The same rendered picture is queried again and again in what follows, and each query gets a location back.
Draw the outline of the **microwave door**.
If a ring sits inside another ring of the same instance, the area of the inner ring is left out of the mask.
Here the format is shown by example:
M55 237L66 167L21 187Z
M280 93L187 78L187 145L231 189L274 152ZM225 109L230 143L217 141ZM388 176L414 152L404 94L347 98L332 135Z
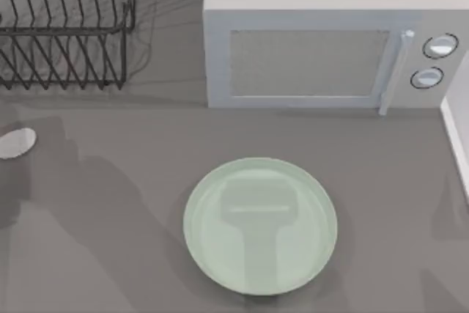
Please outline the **microwave door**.
M401 26L388 12L207 10L212 108L377 108Z

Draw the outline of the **pale green plate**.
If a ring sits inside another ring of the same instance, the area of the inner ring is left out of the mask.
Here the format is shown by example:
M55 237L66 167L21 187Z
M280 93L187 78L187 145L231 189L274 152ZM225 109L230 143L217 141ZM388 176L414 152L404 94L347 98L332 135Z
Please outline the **pale green plate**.
M336 247L338 219L325 189L304 169L275 158L241 158L194 187L182 230L208 278L240 294L271 296L321 273Z

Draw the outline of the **small microwave knob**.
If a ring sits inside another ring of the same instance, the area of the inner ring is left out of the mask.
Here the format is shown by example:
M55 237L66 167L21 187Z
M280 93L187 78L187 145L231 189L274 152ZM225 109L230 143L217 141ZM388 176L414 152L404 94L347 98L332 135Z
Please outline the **small microwave knob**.
M431 89L444 78L444 72L438 67L417 70L410 78L411 85L416 89Z

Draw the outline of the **large microwave knob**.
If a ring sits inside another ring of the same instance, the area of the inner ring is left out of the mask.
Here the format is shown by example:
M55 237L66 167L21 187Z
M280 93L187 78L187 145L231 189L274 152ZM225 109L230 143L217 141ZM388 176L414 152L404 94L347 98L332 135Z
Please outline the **large microwave knob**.
M459 39L454 34L442 34L430 37L423 45L423 54L429 59L442 59L450 56L459 46Z

